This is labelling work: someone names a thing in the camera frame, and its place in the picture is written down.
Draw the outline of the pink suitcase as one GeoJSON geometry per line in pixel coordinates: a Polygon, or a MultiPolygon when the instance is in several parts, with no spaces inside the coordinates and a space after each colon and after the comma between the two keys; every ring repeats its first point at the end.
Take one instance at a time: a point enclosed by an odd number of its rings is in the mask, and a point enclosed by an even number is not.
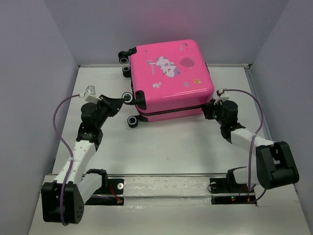
{"type": "Polygon", "coordinates": [[[202,113],[214,93],[214,84],[198,44],[191,39],[136,46],[118,53],[122,73],[131,80],[131,92],[122,98],[137,115],[128,126],[202,113]]]}

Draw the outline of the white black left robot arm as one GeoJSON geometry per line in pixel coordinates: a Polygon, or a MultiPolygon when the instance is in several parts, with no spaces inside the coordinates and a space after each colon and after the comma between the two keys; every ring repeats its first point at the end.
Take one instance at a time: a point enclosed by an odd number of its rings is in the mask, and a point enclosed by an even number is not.
{"type": "Polygon", "coordinates": [[[81,123],[75,145],[60,173],[41,188],[44,222],[78,224],[84,214],[85,203],[94,192],[108,189],[108,174],[104,169],[88,168],[103,137],[102,126],[107,118],[115,116],[124,104],[123,98],[101,95],[86,96],[81,107],[81,123]]]}

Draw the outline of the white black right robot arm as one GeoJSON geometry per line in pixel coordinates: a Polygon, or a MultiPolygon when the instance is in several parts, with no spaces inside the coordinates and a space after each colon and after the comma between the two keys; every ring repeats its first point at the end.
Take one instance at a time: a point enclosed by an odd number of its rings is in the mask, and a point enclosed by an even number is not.
{"type": "Polygon", "coordinates": [[[235,102],[212,99],[202,106],[202,111],[206,119],[213,119],[220,125],[226,141],[249,153],[247,183],[269,190],[299,182],[299,172],[288,143],[273,142],[248,131],[238,122],[235,102]]]}

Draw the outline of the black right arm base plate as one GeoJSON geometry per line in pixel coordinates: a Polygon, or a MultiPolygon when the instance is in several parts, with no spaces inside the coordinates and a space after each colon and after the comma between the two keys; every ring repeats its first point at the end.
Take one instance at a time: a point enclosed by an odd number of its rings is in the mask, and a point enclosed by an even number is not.
{"type": "Polygon", "coordinates": [[[256,200],[254,190],[248,191],[245,184],[231,182],[226,177],[210,178],[207,186],[212,205],[248,204],[256,200]]]}

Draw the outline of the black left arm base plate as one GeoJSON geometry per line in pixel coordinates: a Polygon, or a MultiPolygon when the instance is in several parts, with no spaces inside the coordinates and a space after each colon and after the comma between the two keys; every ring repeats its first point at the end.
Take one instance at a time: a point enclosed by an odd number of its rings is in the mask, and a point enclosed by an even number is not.
{"type": "Polygon", "coordinates": [[[109,177],[106,188],[96,190],[85,203],[89,206],[123,206],[124,178],[109,177]]]}

